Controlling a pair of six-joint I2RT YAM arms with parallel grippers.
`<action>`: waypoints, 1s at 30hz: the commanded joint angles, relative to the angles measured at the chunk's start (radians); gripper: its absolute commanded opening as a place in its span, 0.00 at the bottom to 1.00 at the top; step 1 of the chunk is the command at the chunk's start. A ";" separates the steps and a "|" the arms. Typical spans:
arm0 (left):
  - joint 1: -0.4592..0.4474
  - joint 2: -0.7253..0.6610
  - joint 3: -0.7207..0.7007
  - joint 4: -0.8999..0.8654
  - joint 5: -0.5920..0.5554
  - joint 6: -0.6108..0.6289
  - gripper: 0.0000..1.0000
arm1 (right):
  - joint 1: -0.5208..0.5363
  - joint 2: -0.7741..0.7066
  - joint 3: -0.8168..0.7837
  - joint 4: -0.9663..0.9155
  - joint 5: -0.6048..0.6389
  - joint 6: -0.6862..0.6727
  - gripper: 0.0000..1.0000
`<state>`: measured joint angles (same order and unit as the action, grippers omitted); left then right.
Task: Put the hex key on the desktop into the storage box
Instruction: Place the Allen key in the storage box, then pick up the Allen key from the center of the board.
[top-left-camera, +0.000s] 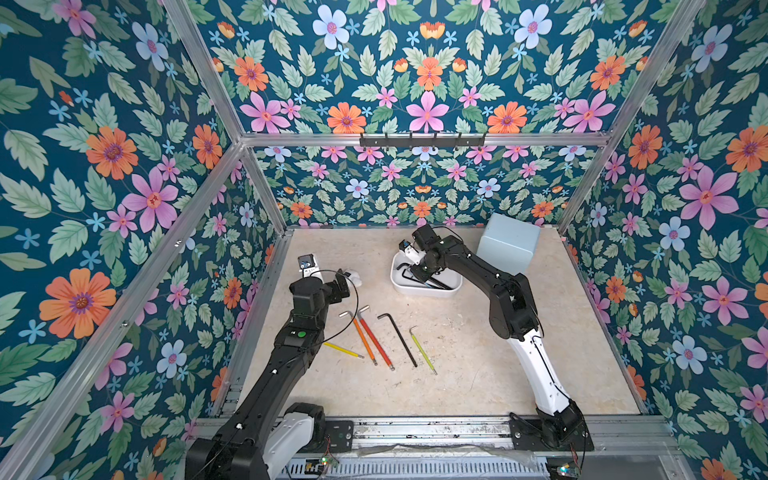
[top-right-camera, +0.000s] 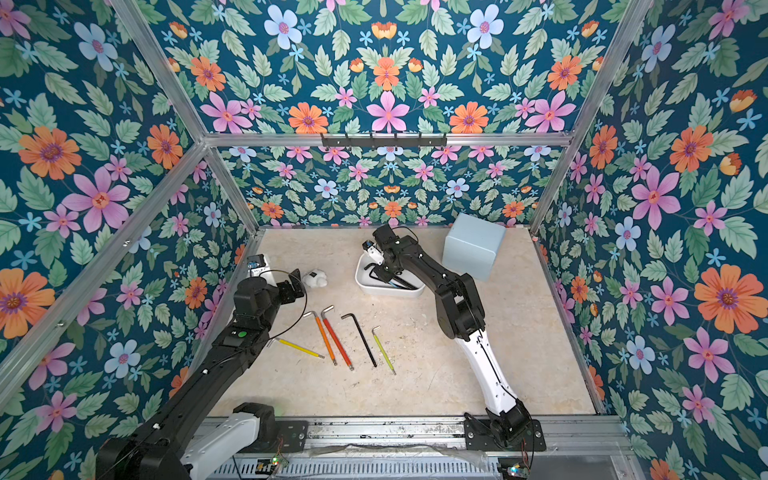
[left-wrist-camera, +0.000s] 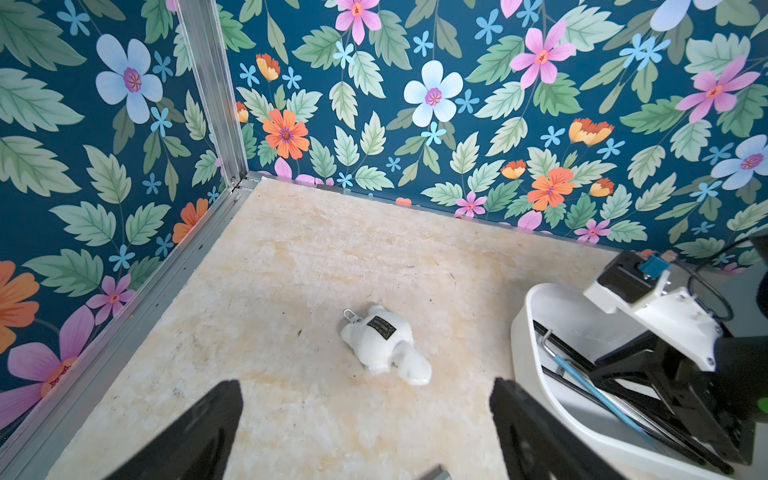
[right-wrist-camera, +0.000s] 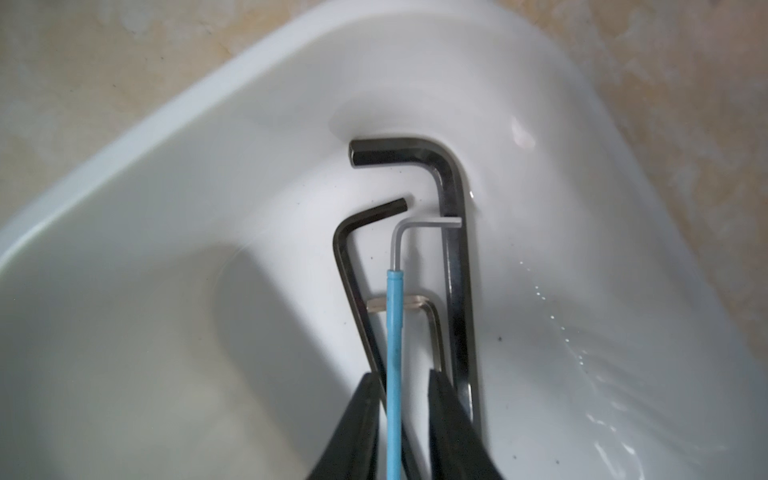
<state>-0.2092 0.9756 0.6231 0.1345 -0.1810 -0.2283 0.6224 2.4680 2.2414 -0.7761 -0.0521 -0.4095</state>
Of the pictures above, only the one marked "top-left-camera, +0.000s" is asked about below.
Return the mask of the large black hex key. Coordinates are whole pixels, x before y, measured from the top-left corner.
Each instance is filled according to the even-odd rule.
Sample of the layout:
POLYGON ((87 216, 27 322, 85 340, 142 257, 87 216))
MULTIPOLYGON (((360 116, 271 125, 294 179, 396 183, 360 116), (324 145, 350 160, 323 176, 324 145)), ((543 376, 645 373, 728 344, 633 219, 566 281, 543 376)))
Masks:
POLYGON ((411 272, 411 265, 408 263, 401 263, 395 268, 398 278, 402 281, 402 284, 413 288, 426 288, 432 290, 451 290, 451 287, 438 280, 437 278, 430 277, 426 280, 421 280, 413 275, 411 272))

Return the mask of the white storage box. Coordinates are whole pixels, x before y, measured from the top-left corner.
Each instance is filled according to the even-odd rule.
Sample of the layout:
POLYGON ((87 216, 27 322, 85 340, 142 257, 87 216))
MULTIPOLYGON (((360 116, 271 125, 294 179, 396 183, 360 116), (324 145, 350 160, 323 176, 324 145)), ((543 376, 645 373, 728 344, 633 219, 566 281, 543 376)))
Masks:
POLYGON ((434 274, 426 283, 416 279, 410 270, 412 262, 403 252, 392 258, 390 281, 397 292, 407 296, 448 299, 463 286, 463 277, 452 270, 434 274))

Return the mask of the red hex key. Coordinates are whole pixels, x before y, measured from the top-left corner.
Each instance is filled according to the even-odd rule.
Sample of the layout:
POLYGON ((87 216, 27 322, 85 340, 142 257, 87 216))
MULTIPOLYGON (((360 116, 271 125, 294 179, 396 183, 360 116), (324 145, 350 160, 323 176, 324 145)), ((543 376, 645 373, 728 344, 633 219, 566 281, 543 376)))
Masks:
POLYGON ((382 357, 382 359, 385 362, 385 364, 387 365, 387 367, 391 371, 394 371, 395 370, 395 366, 394 366, 393 362, 391 361, 391 359, 388 356, 387 352, 385 351, 385 349, 383 348, 382 344, 379 342, 378 338, 376 337, 376 335, 374 334, 373 330, 371 329, 371 327, 368 324, 367 317, 365 316, 365 314, 368 313, 369 310, 370 310, 370 306, 369 305, 364 305, 363 307, 360 308, 360 310, 358 312, 358 315, 357 315, 357 318, 358 318, 361 326, 363 327, 364 331, 366 332, 368 337, 373 342, 373 345, 375 346, 376 350, 378 351, 378 353, 382 357))

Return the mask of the medium black hex key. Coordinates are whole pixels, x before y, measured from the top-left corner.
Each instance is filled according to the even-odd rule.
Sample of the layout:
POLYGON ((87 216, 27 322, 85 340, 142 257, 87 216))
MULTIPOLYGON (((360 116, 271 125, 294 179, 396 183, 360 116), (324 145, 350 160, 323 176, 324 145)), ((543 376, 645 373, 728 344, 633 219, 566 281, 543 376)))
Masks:
POLYGON ((398 327, 394 317, 390 313, 382 313, 382 314, 379 314, 377 316, 377 318, 378 319, 385 319, 390 324, 390 326, 392 327, 392 329, 395 332, 395 336, 396 336, 399 344, 401 345, 403 351, 405 352, 405 354, 406 354, 408 360, 410 361, 412 367, 413 368, 417 368, 418 367, 418 363, 417 363, 413 353, 411 352, 409 346, 407 345, 406 340, 405 340, 405 338, 404 338, 400 328, 398 327))

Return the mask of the green hex key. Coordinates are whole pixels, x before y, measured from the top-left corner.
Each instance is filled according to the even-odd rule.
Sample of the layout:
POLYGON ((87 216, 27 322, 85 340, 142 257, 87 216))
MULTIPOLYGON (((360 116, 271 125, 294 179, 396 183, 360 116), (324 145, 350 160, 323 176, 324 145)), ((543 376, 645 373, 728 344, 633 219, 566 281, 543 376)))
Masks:
POLYGON ((429 357, 429 355, 427 354, 426 350, 424 349, 424 347, 422 346, 421 342, 419 341, 418 337, 415 335, 414 329, 415 329, 415 327, 410 327, 409 328, 409 335, 411 337, 411 340, 414 342, 415 346, 417 347, 417 349, 418 349, 422 359, 424 360, 424 362, 427 365, 427 367, 429 368, 429 370, 432 372, 433 375, 436 376, 436 375, 438 375, 438 372, 437 372, 437 370, 436 370, 436 368, 435 368, 431 358, 429 357))

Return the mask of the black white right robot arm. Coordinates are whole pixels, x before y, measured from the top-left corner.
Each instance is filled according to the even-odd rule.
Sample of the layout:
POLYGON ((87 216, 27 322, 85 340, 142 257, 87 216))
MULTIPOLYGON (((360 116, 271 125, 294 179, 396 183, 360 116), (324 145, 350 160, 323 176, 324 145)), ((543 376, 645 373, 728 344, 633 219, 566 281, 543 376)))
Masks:
POLYGON ((587 431, 577 403, 567 394, 543 345, 538 309, 527 277, 504 272, 472 252, 455 236, 442 237, 428 224, 403 240, 400 251, 411 262, 416 281, 427 283, 445 270, 457 273, 489 300, 489 323, 494 333, 516 353, 533 390, 538 422, 512 416, 541 442, 561 448, 587 431))

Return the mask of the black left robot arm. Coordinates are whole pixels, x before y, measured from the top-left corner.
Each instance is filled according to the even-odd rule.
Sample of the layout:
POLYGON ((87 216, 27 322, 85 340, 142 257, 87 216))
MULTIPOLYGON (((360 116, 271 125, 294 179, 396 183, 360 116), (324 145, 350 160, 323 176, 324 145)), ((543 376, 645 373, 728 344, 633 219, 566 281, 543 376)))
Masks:
POLYGON ((212 438, 195 440, 185 459, 186 479, 275 479, 301 449, 324 441, 319 405, 295 404, 278 419, 325 342, 329 307, 356 289, 341 270, 328 282, 323 272, 290 285, 293 307, 263 372, 225 425, 212 438))

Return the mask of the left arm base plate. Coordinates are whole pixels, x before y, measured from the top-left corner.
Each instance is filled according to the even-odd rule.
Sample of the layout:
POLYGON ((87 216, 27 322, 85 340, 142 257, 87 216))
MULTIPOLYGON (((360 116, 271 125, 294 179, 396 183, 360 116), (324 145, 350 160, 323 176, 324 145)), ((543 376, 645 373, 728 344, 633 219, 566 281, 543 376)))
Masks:
POLYGON ((345 453, 352 450, 354 424, 351 421, 317 421, 307 415, 286 415, 271 432, 266 452, 345 453))

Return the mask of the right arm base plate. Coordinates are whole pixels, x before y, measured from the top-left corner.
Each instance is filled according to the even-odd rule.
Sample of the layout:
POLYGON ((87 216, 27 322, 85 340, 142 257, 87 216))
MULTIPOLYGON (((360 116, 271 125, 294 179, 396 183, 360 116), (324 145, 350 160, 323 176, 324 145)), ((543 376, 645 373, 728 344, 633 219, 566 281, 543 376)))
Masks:
POLYGON ((541 418, 526 418, 509 414, 508 426, 512 445, 516 450, 542 452, 571 452, 594 450, 591 433, 584 420, 573 428, 557 433, 544 426, 541 418))

